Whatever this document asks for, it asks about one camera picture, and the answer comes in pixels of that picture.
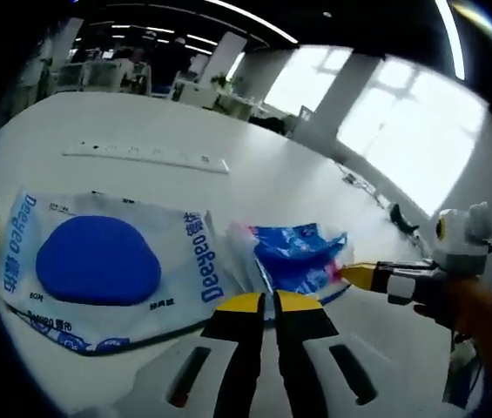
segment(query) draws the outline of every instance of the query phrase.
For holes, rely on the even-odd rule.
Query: white desk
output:
[[[224,158],[230,175],[107,158],[63,157],[79,141],[160,145]],[[357,260],[415,260],[416,251],[363,191],[346,185],[334,162],[271,131],[215,112],[115,93],[59,93],[0,131],[0,202],[7,213],[20,186],[40,192],[98,190],[164,206],[212,210],[224,232],[231,219],[252,224],[333,222],[344,226]],[[441,399],[447,376],[446,329],[409,307],[351,288],[327,306],[340,332],[354,332],[398,362],[407,396]],[[2,309],[19,352],[52,400],[72,413],[114,401],[136,371],[171,341],[125,354],[74,354]],[[252,416],[289,416],[267,331]]]

